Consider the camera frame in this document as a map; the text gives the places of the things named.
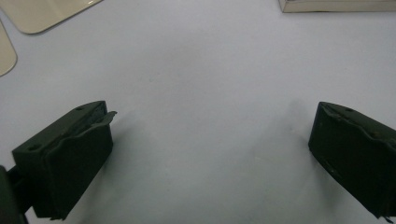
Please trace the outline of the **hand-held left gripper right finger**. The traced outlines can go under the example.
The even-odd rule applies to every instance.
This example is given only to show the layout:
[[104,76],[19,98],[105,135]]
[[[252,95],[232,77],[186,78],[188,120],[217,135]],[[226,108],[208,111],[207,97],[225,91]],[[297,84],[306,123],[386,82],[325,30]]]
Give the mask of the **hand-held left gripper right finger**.
[[396,217],[396,130],[354,109],[320,102],[308,146],[375,217]]

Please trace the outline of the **beige rounded flat tray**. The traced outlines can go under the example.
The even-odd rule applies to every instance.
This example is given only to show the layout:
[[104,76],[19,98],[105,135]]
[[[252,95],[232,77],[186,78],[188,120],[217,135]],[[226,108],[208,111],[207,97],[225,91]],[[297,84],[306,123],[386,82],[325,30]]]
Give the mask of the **beige rounded flat tray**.
[[28,35],[42,33],[103,0],[0,0],[0,9]]
[[3,23],[0,21],[0,77],[13,69],[18,56],[7,35]]

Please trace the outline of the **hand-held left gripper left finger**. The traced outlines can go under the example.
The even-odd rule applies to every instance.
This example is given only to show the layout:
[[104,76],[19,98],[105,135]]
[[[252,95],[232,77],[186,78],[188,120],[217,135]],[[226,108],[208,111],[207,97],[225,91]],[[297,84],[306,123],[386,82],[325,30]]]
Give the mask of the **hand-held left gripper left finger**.
[[14,149],[21,208],[65,219],[112,151],[115,115],[104,101],[78,106]]

